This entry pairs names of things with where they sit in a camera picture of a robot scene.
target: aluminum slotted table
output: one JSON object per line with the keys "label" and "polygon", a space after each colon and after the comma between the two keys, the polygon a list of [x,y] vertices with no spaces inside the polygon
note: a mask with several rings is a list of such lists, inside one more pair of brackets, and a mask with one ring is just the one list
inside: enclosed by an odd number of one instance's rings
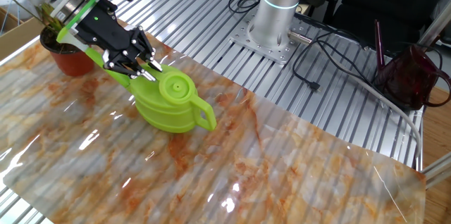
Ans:
{"label": "aluminum slotted table", "polygon": [[[268,60],[230,40],[244,15],[228,9],[229,0],[111,0],[118,17],[141,25],[157,39],[256,94],[270,99],[326,132],[377,151],[408,166],[414,165],[416,142],[410,127],[396,113],[339,71],[319,50],[301,58],[297,72],[319,83],[313,92],[292,73],[292,64],[305,46],[297,48],[285,65]],[[299,33],[315,38],[324,31],[300,23]],[[331,35],[327,41],[372,78],[376,54],[348,39]],[[336,54],[339,61],[350,65]],[[423,113],[409,114],[421,127]],[[0,188],[0,223],[51,223],[9,188]]]}

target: black chair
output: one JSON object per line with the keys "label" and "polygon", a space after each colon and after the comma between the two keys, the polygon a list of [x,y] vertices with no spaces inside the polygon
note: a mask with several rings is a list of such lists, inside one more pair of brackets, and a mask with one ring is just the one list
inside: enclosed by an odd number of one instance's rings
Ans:
{"label": "black chair", "polygon": [[374,20],[381,22],[387,49],[395,42],[417,42],[420,31],[431,24],[431,13],[438,0],[327,0],[324,23],[347,30],[374,46]]}

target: red watering can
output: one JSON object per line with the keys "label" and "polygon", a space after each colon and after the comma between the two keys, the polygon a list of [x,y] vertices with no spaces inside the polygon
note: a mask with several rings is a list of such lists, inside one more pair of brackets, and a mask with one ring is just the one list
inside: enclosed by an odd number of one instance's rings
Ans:
{"label": "red watering can", "polygon": [[411,45],[400,55],[385,64],[381,39],[381,26],[376,24],[376,52],[378,75],[375,86],[394,104],[404,110],[419,110],[423,105],[439,107],[451,100],[451,94],[440,104],[429,102],[429,95],[439,77],[444,79],[451,89],[451,79],[437,68],[422,48]]}

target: red plastic container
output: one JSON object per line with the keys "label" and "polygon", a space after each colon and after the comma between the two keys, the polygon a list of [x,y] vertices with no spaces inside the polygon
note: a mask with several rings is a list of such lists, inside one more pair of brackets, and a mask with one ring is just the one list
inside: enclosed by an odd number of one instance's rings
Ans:
{"label": "red plastic container", "polygon": [[68,76],[78,77],[89,73],[94,68],[94,61],[83,51],[59,52],[48,47],[40,37],[42,46],[50,51],[58,68]]}

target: watering can handle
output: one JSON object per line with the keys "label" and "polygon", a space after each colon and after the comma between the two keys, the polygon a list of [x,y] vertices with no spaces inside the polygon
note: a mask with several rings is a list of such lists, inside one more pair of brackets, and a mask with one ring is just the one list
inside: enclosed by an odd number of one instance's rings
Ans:
{"label": "watering can handle", "polygon": [[196,120],[196,124],[209,131],[214,130],[216,128],[216,117],[214,115],[213,108],[210,106],[210,104],[208,104],[206,101],[204,101],[197,95],[194,95],[191,98],[191,102],[196,107],[200,108],[200,110],[205,113],[206,117],[206,119],[204,119],[201,116],[195,116],[194,119]]}
{"label": "watering can handle", "polygon": [[429,107],[440,107],[440,106],[445,105],[447,102],[449,102],[451,100],[451,78],[450,78],[450,76],[448,76],[448,74],[444,73],[443,71],[434,72],[433,74],[444,79],[446,84],[448,84],[450,94],[448,95],[448,98],[446,99],[446,101],[442,102],[441,104],[432,104],[429,101],[425,101],[424,105],[429,106]]}

